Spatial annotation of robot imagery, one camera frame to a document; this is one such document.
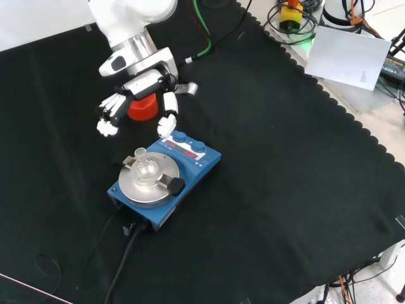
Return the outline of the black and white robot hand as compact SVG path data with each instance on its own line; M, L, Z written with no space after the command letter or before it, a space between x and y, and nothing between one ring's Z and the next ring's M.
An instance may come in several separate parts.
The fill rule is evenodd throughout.
M169 137L176 127L178 116L178 101L170 83L172 78L174 76L170 73L162 75L157 69L151 69L129 80L123 86L118 86L115 93L98 106L99 133L105 137L115 136L118 132L118 123L129 110L131 102L162 91L165 114L158 122L157 131L159 137Z

